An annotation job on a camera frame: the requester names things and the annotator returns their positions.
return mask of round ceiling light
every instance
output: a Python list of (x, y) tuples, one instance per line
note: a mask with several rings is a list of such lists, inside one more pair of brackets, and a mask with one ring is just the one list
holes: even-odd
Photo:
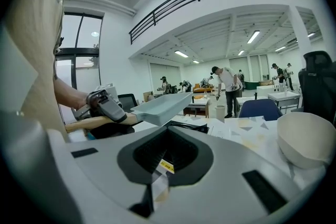
[(91, 33), (91, 36), (92, 36), (92, 37), (99, 37), (99, 33), (98, 33), (98, 32), (92, 32), (92, 33)]

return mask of wooden handle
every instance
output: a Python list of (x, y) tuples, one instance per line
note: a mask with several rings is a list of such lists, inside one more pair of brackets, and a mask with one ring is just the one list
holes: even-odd
[[(120, 124), (132, 125), (138, 122), (138, 119), (134, 114), (126, 113), (126, 115), (127, 118)], [(113, 123), (113, 121), (106, 116), (99, 116), (66, 124), (65, 129), (68, 133), (71, 133), (78, 129), (94, 129), (107, 123)]]

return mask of beige bin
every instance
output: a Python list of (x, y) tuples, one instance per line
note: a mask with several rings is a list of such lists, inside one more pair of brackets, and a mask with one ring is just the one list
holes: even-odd
[(288, 113), (278, 119), (278, 144), (294, 165), (315, 168), (331, 161), (336, 129), (329, 121), (314, 114)]
[(216, 106), (216, 118), (224, 122), (224, 117), (225, 117), (225, 106), (224, 105)]

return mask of black cap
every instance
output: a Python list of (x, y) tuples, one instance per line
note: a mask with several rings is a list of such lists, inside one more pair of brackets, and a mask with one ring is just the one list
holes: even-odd
[(211, 75), (214, 74), (214, 73), (216, 72), (217, 69), (219, 69), (219, 67), (213, 67), (213, 68), (211, 69), (212, 73), (210, 73), (210, 74), (211, 74)]

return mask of chair headrest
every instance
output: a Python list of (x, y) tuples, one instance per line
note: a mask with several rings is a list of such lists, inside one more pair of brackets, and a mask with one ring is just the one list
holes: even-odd
[(306, 70), (308, 72), (316, 72), (321, 69), (327, 69), (330, 68), (332, 64), (329, 54), (323, 50), (309, 52), (303, 55), (303, 57), (306, 60)]

